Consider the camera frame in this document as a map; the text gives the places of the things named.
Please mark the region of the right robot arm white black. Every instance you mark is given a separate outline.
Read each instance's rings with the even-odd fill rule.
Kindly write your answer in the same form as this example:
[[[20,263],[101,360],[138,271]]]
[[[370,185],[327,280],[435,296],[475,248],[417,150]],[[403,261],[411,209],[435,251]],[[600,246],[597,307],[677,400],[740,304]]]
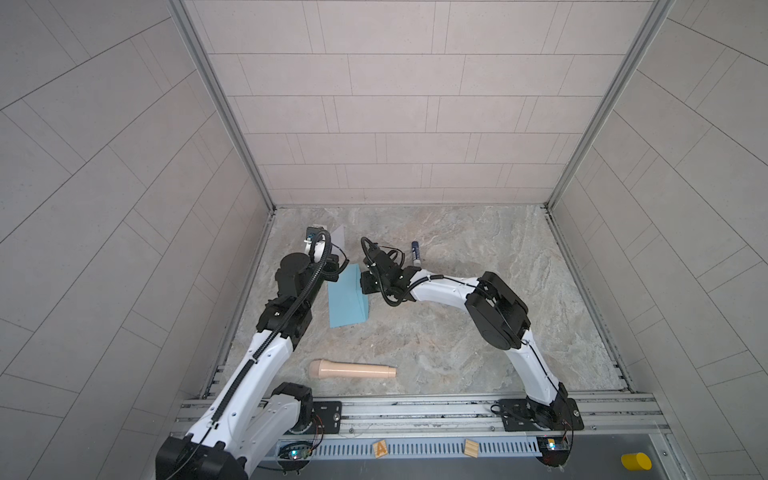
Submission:
[[[480,336],[505,353],[523,382],[523,399],[502,399],[491,406],[505,429],[524,427],[573,433],[584,428],[581,413],[565,385],[546,364],[536,345],[525,302],[496,273],[457,278],[404,264],[404,254],[367,237],[360,240],[367,270],[360,285],[366,295],[379,293],[397,307],[432,302],[467,313]]]

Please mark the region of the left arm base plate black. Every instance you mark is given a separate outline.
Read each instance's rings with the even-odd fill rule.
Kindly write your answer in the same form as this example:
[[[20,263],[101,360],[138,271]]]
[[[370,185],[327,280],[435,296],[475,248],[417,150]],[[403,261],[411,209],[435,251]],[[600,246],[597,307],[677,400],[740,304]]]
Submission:
[[[287,431],[289,435],[316,435],[321,432],[337,434],[342,416],[341,401],[302,402],[297,423]]]

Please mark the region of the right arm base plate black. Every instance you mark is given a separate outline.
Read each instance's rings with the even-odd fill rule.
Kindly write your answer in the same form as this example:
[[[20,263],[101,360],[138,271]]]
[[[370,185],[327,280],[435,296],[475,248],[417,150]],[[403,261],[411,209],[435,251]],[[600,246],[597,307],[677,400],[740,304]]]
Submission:
[[[504,430],[513,431],[581,431],[584,422],[574,399],[555,400],[542,405],[529,399],[501,399],[491,406]]]

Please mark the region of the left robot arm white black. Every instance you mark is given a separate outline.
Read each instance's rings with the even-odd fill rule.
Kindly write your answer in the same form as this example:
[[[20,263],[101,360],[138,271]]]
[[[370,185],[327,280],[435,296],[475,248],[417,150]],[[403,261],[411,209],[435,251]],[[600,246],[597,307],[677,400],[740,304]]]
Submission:
[[[322,284],[337,281],[345,268],[332,248],[326,229],[310,227],[304,251],[281,260],[277,296],[267,302],[235,373],[183,437],[165,440],[156,478],[248,479],[281,436],[311,428],[311,389],[271,383],[311,323]]]

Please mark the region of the teal paper envelope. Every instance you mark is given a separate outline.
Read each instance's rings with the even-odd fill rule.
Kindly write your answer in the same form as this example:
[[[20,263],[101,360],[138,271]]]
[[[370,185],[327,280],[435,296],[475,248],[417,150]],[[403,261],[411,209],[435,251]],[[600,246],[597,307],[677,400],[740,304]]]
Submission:
[[[328,284],[329,324],[340,328],[364,323],[369,318],[369,300],[363,293],[361,270],[350,264],[336,282]]]

